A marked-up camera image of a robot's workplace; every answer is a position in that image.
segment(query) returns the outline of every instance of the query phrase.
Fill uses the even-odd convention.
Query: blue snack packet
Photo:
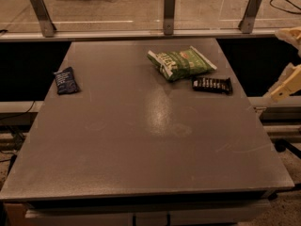
[[[57,85],[57,94],[72,94],[79,90],[73,74],[73,68],[55,73],[55,82]]]

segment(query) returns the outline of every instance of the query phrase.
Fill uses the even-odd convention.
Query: metal bracket
[[[261,116],[261,114],[266,110],[266,107],[255,107],[255,112],[258,118]]]
[[[165,35],[172,35],[175,20],[176,0],[164,0],[164,22],[163,30]]]
[[[238,25],[243,34],[252,33],[255,18],[261,6],[261,1],[262,0],[248,0],[244,18]]]
[[[52,23],[43,0],[30,0],[40,23],[40,29],[44,37],[52,37],[55,34],[55,25]]]

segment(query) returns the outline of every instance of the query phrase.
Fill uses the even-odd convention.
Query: glass partition
[[[29,0],[0,0],[0,29],[40,32]],[[300,0],[262,0],[254,28],[301,25]],[[164,0],[44,0],[59,32],[162,32]],[[176,0],[174,29],[236,30],[248,0]]]

